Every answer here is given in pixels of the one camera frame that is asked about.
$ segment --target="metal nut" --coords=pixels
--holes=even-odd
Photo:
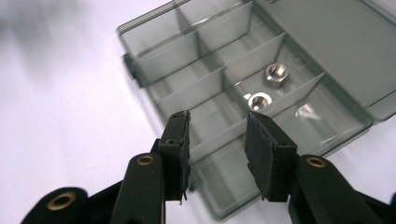
[[[272,103],[272,98],[264,92],[258,92],[248,99],[248,106],[253,111],[260,111]]]
[[[265,79],[271,87],[279,88],[288,79],[288,68],[281,63],[273,63],[265,69]]]

